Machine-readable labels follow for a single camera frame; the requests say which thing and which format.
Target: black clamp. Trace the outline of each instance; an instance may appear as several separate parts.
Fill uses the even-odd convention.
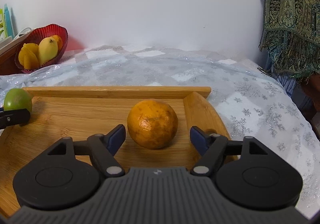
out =
[[[222,135],[209,136],[198,127],[192,127],[190,139],[202,155],[190,173],[209,177],[230,201],[262,211],[297,203],[302,177],[256,138],[246,136],[243,141],[230,141]],[[224,164],[227,155],[241,157]]]
[[[124,125],[118,125],[86,141],[59,139],[14,176],[12,185],[20,206],[60,210],[86,201],[106,178],[125,174],[113,158],[125,136]],[[75,155],[89,155],[93,167]]]
[[[27,123],[29,120],[30,112],[26,108],[4,111],[3,107],[0,107],[0,129]]]

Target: yellow mango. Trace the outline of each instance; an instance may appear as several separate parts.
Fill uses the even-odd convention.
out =
[[[40,66],[53,59],[58,54],[58,43],[52,37],[44,38],[39,43],[39,63]]]
[[[19,55],[18,55],[18,60],[19,60],[19,63],[23,66],[24,65],[24,55],[26,54],[26,49],[25,47],[22,47],[20,52],[19,52]]]
[[[23,57],[23,67],[24,69],[38,69],[39,60],[36,55],[30,51],[28,48],[25,48],[24,57]]]
[[[31,50],[37,57],[37,59],[39,60],[39,45],[35,44],[35,43],[25,43],[23,45],[23,47],[28,48],[29,50]]]

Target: white wall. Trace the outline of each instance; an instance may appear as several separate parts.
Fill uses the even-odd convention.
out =
[[[57,23],[71,45],[162,45],[245,55],[258,61],[261,0],[0,0],[18,29]]]

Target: white cable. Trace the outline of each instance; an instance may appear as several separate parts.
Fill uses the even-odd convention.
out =
[[[32,30],[32,29],[31,29],[30,27],[24,28],[24,29],[21,30],[21,31],[16,35],[16,37],[14,37],[13,39],[15,40],[15,39],[19,38],[19,35],[20,35],[20,34],[26,34],[26,33],[30,32],[31,30]]]

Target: gray gripper base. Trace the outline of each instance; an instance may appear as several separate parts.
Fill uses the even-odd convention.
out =
[[[302,224],[294,207],[273,212],[251,211],[225,199],[207,177],[184,167],[131,168],[105,180],[86,202],[62,211],[22,207],[16,224]]]

